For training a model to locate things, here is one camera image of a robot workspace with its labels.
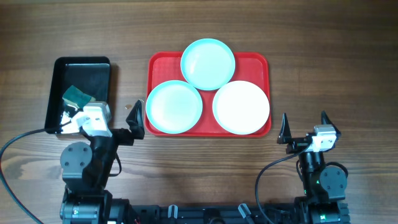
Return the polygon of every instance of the sponge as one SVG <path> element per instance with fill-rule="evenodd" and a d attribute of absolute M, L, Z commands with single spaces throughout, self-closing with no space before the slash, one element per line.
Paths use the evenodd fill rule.
<path fill-rule="evenodd" d="M 76 109 L 83 108 L 87 103 L 95 101 L 95 98 L 83 93 L 75 86 L 69 87 L 62 96 L 62 99 L 69 106 Z"/>

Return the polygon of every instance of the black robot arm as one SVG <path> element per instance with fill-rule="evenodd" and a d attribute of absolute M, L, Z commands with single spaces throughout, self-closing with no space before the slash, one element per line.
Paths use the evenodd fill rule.
<path fill-rule="evenodd" d="M 314 127 L 313 133 L 303 138 L 292 138 L 286 114 L 282 118 L 282 127 L 277 140 L 287 144 L 286 153 L 298 155 L 305 197 L 295 199 L 295 211 L 298 223 L 349 223 L 348 206 L 345 199 L 347 187 L 347 169 L 337 163 L 325 163 L 323 153 L 332 150 L 340 131 L 330 121 L 324 111 L 321 113 L 322 125 Z"/>
<path fill-rule="evenodd" d="M 116 217 L 120 211 L 134 216 L 128 213 L 132 212 L 128 200 L 112 199 L 112 194 L 104 189 L 113 161 L 118 158 L 118 146 L 132 146 L 135 139 L 144 138 L 141 101 L 134 105 L 126 122 L 129 130 L 112 129 L 111 136 L 89 136 L 81 130 L 90 145 L 76 142 L 62 152 L 62 179 L 66 186 L 60 217 L 64 223 L 107 223 L 110 215 Z"/>

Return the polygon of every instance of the wooden table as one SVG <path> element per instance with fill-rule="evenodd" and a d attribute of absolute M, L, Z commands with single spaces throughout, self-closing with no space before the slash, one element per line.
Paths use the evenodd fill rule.
<path fill-rule="evenodd" d="M 260 139 L 147 133 L 133 147 L 119 147 L 123 172 L 107 185 L 114 197 L 135 205 L 255 203 L 258 172 L 285 156 L 285 147 L 276 144 L 282 113 L 289 116 L 292 134 L 303 136 L 320 124 L 320 112 L 326 110 L 343 135 L 325 159 L 349 169 L 346 201 L 352 222 L 398 222 L 397 3 L 92 1 L 20 0 L 0 6 L 1 145 L 43 127 L 57 58 L 109 57 L 115 68 L 112 127 L 125 128 L 125 105 L 146 98 L 150 56 L 183 51 L 194 40 L 212 37 L 235 52 L 259 52 L 268 59 L 271 131 Z M 13 191 L 45 223 L 60 223 L 59 158 L 75 141 L 36 134 L 13 144 L 2 159 Z M 295 161 L 263 175 L 263 202 L 292 202 L 303 195 Z M 0 198 L 1 223 L 32 221 L 3 186 Z"/>

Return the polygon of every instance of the white plate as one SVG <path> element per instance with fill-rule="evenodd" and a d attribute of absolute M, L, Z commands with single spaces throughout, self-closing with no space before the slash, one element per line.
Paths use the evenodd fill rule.
<path fill-rule="evenodd" d="M 227 84 L 235 71 L 235 58 L 227 45 L 215 39 L 190 44 L 182 54 L 182 75 L 195 88 L 216 90 Z"/>
<path fill-rule="evenodd" d="M 235 81 L 221 87 L 213 99 L 218 124 L 233 134 L 251 134 L 262 128 L 269 117 L 269 101 L 255 84 Z"/>
<path fill-rule="evenodd" d="M 186 82 L 171 80 L 155 87 L 148 96 L 146 113 L 159 131 L 179 134 L 191 129 L 203 109 L 197 89 Z"/>

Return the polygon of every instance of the red tray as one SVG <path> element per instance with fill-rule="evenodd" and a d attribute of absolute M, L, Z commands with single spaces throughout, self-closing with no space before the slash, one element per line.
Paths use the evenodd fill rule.
<path fill-rule="evenodd" d="M 159 52 L 149 60 L 147 97 L 159 84 L 169 80 L 185 81 L 182 76 L 180 61 L 183 52 Z M 267 95 L 270 101 L 268 63 L 259 53 L 236 52 L 234 53 L 236 68 L 231 81 L 244 80 L 256 84 Z M 262 137 L 271 128 L 271 112 L 265 125 L 258 131 L 247 135 L 232 134 L 224 130 L 213 116 L 213 98 L 215 91 L 198 90 L 203 100 L 203 112 L 196 125 L 181 134 L 167 134 L 159 131 L 147 119 L 145 114 L 145 126 L 147 130 L 156 136 L 200 136 L 200 137 Z"/>

